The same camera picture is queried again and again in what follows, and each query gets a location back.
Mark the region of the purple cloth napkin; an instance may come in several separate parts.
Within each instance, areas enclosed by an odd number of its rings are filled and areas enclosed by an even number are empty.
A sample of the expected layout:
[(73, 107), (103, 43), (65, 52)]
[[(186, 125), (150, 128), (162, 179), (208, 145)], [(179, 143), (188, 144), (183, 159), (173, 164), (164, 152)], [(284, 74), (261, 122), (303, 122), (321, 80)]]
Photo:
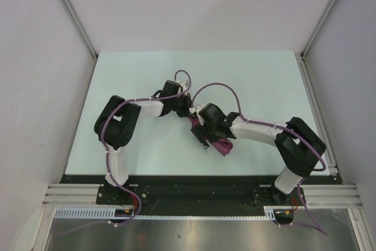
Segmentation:
[(228, 139), (214, 138), (209, 134), (209, 131), (204, 125), (201, 125), (198, 118), (189, 117), (191, 123), (191, 133), (199, 141), (204, 149), (207, 149), (212, 145), (223, 156), (230, 153), (233, 148), (233, 143)]

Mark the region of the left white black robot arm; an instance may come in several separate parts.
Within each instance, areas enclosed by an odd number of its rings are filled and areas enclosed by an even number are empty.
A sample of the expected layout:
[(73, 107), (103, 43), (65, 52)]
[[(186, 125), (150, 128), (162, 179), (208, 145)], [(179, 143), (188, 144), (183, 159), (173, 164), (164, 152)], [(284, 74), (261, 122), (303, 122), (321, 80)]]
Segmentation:
[(125, 203), (130, 190), (124, 184), (129, 178), (125, 158), (120, 151), (133, 137), (139, 119), (162, 117), (176, 112), (183, 118), (189, 114), (191, 104), (190, 80), (166, 81), (161, 90), (148, 98), (126, 100), (113, 95), (103, 108), (94, 125), (94, 132), (105, 147), (107, 183), (112, 185), (109, 196), (118, 204)]

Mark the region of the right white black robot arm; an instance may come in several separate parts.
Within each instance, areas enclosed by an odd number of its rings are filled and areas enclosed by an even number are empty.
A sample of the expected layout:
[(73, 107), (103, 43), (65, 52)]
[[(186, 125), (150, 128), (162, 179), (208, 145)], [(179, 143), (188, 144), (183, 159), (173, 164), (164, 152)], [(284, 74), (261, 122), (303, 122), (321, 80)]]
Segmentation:
[(225, 115), (213, 103), (189, 109), (191, 132), (204, 148), (214, 146), (223, 156), (233, 148), (232, 140), (248, 139), (277, 148), (285, 167), (271, 186), (271, 198), (278, 205), (292, 198), (293, 190), (323, 162), (327, 147), (300, 118), (284, 124), (248, 121), (238, 112)]

